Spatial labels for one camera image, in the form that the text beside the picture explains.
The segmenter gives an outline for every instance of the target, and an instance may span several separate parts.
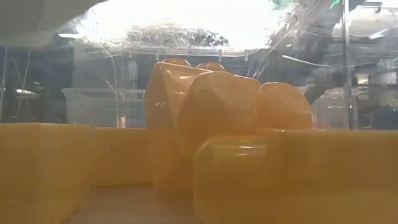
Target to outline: metal pole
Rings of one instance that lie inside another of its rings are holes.
[[[6,90],[7,55],[8,55],[8,47],[5,47],[4,60],[2,63],[2,79],[1,79],[1,93],[0,93],[0,123],[2,120],[2,105],[4,101],[4,92]]]
[[[358,128],[358,109],[356,107],[356,95],[352,86],[351,57],[349,54],[349,27],[351,25],[349,18],[349,0],[343,0],[343,17],[342,17],[342,39],[343,39],[343,66],[344,66],[344,98],[345,111],[347,115],[347,123],[349,129]]]

